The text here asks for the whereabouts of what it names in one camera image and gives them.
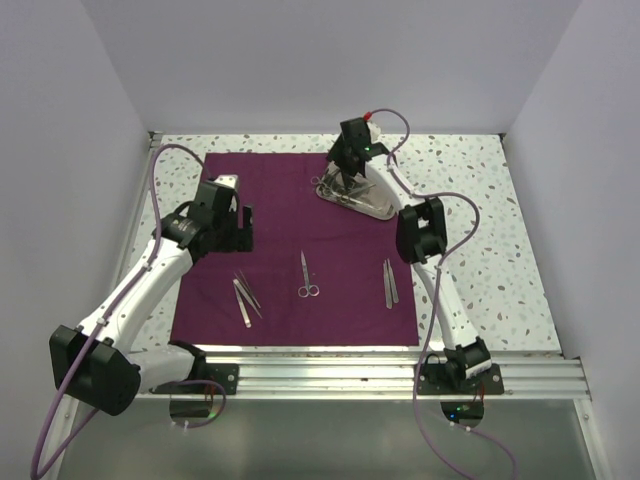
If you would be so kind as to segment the steel instrument tray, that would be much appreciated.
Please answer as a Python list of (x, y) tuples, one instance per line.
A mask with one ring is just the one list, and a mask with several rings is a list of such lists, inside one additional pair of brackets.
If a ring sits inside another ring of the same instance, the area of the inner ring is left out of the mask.
[[(329, 163), (325, 171), (318, 177), (322, 177), (324, 174), (330, 174), (333, 171), (339, 170), (333, 163)], [(343, 185), (342, 178), (338, 178), (338, 184)], [(317, 195), (316, 188), (314, 191), (316, 195), (328, 202), (334, 203), (338, 206), (353, 210), (357, 213), (367, 215), (377, 220), (387, 221), (390, 220), (394, 214), (395, 209), (391, 203), (391, 200), (386, 196), (383, 189), (376, 185), (373, 180), (366, 178), (363, 174), (358, 173), (355, 176), (355, 185), (367, 185), (374, 184), (374, 187), (363, 195), (360, 195), (355, 201), (347, 202), (346, 204), (339, 203), (335, 199), (324, 199), (323, 194)]]

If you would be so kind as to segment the thin steel forceps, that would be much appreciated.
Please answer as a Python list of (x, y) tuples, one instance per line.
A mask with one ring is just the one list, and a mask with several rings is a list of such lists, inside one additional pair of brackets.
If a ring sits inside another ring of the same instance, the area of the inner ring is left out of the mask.
[(251, 303), (254, 311), (256, 312), (256, 314), (259, 317), (262, 317), (261, 304), (257, 300), (257, 298), (256, 298), (251, 286), (249, 285), (249, 282), (248, 282), (245, 274), (241, 270), (238, 271), (238, 280), (243, 285), (243, 288), (246, 290), (247, 295), (248, 295), (248, 297), (250, 299), (250, 303)]

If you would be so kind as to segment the steel scissors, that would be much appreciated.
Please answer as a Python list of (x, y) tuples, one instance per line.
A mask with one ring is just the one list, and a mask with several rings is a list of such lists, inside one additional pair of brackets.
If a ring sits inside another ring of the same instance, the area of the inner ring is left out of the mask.
[(320, 293), (320, 289), (317, 285), (311, 283), (308, 264), (303, 251), (300, 252), (300, 262), (303, 276), (303, 285), (298, 288), (298, 296), (300, 298), (317, 297)]

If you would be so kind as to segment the purple cloth wrap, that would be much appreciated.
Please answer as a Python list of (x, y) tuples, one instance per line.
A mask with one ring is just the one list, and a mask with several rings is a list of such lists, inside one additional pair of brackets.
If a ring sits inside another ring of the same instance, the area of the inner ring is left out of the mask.
[[(182, 278), (171, 336), (199, 345), (414, 346), (419, 320), (412, 272), (397, 254), (396, 227), (320, 199), (311, 184), (321, 154), (210, 153), (214, 175), (239, 177), (253, 208), (254, 249), (213, 253)], [(300, 298), (303, 251), (317, 297)], [(399, 303), (385, 305), (383, 261), (394, 271)], [(233, 280), (241, 270), (261, 304), (245, 293), (244, 325)]]

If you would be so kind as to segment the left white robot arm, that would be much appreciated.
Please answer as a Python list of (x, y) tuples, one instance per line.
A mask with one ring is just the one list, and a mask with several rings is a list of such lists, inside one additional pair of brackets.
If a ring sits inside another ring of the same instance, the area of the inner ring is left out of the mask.
[(235, 175), (201, 182), (193, 201), (162, 219), (160, 235), (109, 297), (76, 328), (54, 331), (49, 348), (57, 389), (117, 416), (140, 392), (177, 384), (193, 393), (210, 381), (204, 352), (187, 342), (138, 353), (131, 347), (166, 293), (199, 260), (252, 251), (252, 208), (239, 204), (238, 185)]

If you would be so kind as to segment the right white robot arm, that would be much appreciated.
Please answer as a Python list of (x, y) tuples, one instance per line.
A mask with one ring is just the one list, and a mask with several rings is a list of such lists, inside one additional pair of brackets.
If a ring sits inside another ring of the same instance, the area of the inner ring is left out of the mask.
[(470, 391), (491, 368), (492, 360), (444, 265), (452, 249), (441, 197), (415, 191), (388, 149), (373, 142), (368, 133), (340, 134), (328, 160), (347, 178), (361, 175), (379, 187), (396, 210), (396, 249), (431, 298), (433, 316), (440, 324), (447, 384), (457, 392)]

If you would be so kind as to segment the aluminium left side rail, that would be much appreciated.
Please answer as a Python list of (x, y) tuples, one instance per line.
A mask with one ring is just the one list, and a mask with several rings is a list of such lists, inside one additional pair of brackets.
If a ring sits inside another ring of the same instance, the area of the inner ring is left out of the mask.
[(137, 189), (135, 190), (133, 209), (127, 220), (124, 243), (120, 249), (113, 279), (110, 282), (111, 290), (109, 295), (115, 292), (117, 287), (119, 287), (123, 280), (127, 278), (130, 270), (141, 258), (141, 255), (144, 253), (146, 245), (151, 238), (149, 232), (144, 229), (140, 229), (140, 227), (142, 223), (142, 216), (145, 213), (147, 197), (149, 196), (149, 179), (151, 178), (152, 157), (161, 144), (163, 133), (150, 132), (149, 135), (149, 149), (144, 162), (143, 175), (141, 180), (138, 182)]

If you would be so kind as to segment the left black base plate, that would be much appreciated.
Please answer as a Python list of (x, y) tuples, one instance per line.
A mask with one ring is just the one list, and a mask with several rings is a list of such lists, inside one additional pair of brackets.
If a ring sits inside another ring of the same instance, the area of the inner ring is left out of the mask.
[(150, 390), (153, 394), (205, 395), (224, 391), (235, 395), (240, 378), (236, 363), (202, 363), (195, 367), (187, 380), (165, 383)]

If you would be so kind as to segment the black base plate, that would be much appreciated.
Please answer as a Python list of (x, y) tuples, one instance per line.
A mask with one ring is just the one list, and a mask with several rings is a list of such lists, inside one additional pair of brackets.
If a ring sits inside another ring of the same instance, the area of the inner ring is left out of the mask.
[(418, 396), (442, 395), (502, 395), (505, 393), (500, 366), (492, 363), (481, 373), (470, 378), (456, 378), (449, 361), (444, 361), (435, 353), (428, 353), (421, 365), (414, 366), (418, 373)]
[(202, 363), (195, 367), (187, 380), (165, 383), (150, 390), (153, 394), (205, 395), (224, 391), (235, 395), (240, 378), (236, 363)]

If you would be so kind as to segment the aluminium front rail frame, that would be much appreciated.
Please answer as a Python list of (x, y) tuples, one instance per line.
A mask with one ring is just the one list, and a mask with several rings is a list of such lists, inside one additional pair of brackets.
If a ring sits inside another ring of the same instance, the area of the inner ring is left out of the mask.
[(418, 396), (414, 352), (211, 352), (202, 363), (236, 363), (235, 396), (246, 400), (584, 400), (581, 363), (558, 356), (500, 356), (502, 395)]

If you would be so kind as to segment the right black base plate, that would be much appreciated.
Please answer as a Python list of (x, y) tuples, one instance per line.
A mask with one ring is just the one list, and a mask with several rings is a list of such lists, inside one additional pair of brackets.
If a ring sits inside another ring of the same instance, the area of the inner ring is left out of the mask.
[(428, 353), (421, 365), (414, 366), (418, 373), (418, 396), (442, 395), (502, 395), (505, 393), (500, 366), (492, 363), (481, 373), (470, 378), (456, 378), (449, 361), (444, 361), (435, 353)]

